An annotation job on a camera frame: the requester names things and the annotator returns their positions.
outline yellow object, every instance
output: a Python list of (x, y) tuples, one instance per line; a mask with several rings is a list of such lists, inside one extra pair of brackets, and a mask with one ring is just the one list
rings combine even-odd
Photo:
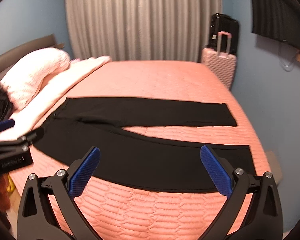
[(16, 186), (14, 185), (12, 179), (10, 178), (9, 174), (8, 174), (8, 179), (9, 179), (9, 186), (7, 187), (7, 191), (9, 193), (12, 193), (15, 189), (16, 189)]

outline telescoping handle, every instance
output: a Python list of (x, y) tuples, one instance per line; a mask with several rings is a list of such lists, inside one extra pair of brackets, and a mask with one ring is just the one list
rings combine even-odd
[(226, 53), (227, 53), (227, 54), (230, 53), (231, 38), (232, 38), (231, 33), (227, 33), (227, 32), (218, 32), (218, 41), (217, 41), (217, 52), (218, 52), (218, 56), (219, 56), (220, 51), (221, 51), (221, 40), (222, 40), (222, 35), (227, 35), (227, 36), (228, 36)]

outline blue gripper pad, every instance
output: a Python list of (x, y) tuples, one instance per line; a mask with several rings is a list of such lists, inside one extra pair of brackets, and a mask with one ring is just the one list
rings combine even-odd
[(15, 122), (13, 119), (9, 119), (7, 121), (0, 122), (0, 132), (5, 131), (11, 127), (14, 127)]
[(96, 170), (100, 161), (100, 150), (95, 147), (82, 162), (77, 171), (69, 181), (69, 196), (71, 198), (79, 197), (86, 187), (89, 179)]
[(207, 146), (201, 147), (200, 158), (217, 190), (221, 195), (230, 198), (231, 178)]

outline silver bolt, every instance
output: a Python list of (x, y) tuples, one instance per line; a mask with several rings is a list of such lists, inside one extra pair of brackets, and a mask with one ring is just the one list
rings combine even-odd
[(237, 168), (237, 169), (235, 169), (235, 173), (238, 175), (242, 175), (244, 173), (244, 170), (241, 168)]
[(23, 145), (22, 150), (23, 150), (24, 152), (26, 152), (28, 149), (29, 149), (29, 147), (28, 147), (27, 145)]
[(57, 175), (61, 177), (61, 176), (63, 176), (65, 173), (66, 173), (65, 170), (58, 170)]
[(31, 173), (28, 177), (29, 179), (34, 179), (35, 178), (35, 174), (34, 173)]
[(269, 172), (269, 171), (266, 172), (266, 177), (267, 177), (267, 178), (270, 179), (270, 178), (272, 178), (272, 176), (273, 176), (273, 175), (272, 175), (272, 172)]

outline black television screen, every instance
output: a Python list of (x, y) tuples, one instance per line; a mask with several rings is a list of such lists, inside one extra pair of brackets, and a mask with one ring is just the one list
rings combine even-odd
[(252, 32), (300, 49), (300, 4), (297, 0), (252, 0)]

